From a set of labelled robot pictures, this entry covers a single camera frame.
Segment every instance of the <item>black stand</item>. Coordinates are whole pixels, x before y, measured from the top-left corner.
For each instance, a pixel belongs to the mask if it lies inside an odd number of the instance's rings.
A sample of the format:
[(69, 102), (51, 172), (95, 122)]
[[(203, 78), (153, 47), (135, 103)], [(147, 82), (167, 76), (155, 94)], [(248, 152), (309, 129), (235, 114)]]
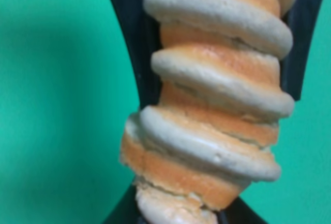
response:
[[(111, 0), (130, 54), (136, 77), (140, 107), (156, 104), (161, 82), (151, 70), (151, 55), (161, 48), (158, 24), (148, 17), (143, 0)], [(282, 62), (281, 87), (296, 101), (300, 100), (310, 43), (322, 0), (297, 0), (284, 21), (294, 36), (294, 47)], [(240, 198), (218, 213), (220, 224), (265, 224)], [(104, 224), (145, 224), (139, 216), (134, 200), (134, 189), (125, 196)]]

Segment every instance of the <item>spiral dessert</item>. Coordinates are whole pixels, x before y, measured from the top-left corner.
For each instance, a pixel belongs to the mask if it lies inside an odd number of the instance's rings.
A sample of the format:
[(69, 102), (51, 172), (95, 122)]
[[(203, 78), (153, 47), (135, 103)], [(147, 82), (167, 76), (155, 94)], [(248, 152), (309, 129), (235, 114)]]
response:
[(132, 114), (121, 161), (151, 224), (217, 223), (252, 182), (281, 173), (270, 146), (294, 100), (280, 88), (291, 50), (281, 21), (295, 0), (144, 0), (160, 23), (157, 106)]

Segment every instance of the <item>black plastic holder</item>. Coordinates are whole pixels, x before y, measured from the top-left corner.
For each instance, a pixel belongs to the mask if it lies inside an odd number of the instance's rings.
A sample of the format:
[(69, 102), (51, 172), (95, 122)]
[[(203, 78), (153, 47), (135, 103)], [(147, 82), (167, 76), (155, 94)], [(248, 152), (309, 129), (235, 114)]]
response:
[[(151, 69), (151, 55), (161, 49), (159, 25), (143, 11), (143, 0), (111, 2), (125, 38), (137, 82), (140, 108), (143, 109), (147, 105), (156, 104), (160, 96), (161, 82)], [(294, 46), (281, 63), (281, 87), (296, 101), (301, 98), (310, 44), (321, 2), (322, 0), (297, 0), (283, 19), (293, 33)], [(220, 224), (266, 223), (240, 198), (217, 215)], [(128, 189), (104, 224), (117, 224), (114, 220), (119, 216), (123, 216), (122, 223), (125, 224), (147, 224), (137, 209), (133, 188)]]

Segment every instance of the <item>spiral pastry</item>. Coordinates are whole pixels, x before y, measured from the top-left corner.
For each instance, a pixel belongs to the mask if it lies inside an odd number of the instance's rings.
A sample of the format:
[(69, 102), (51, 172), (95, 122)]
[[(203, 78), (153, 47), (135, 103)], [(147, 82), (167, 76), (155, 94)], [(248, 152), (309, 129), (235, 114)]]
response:
[(152, 224), (217, 223), (252, 182), (281, 173), (270, 146), (294, 100), (280, 88), (291, 50), (281, 17), (295, 0), (144, 0), (160, 23), (157, 106), (132, 114), (121, 161)]

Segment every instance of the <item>teal wall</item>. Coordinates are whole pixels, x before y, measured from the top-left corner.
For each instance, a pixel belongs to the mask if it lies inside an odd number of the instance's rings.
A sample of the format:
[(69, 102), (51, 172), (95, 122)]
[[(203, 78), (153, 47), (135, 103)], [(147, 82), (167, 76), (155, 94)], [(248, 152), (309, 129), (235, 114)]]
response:
[[(243, 194), (274, 224), (330, 223), (330, 16), (325, 0), (282, 178)], [(137, 107), (109, 0), (0, 0), (0, 223), (100, 223), (132, 179), (118, 150)]]

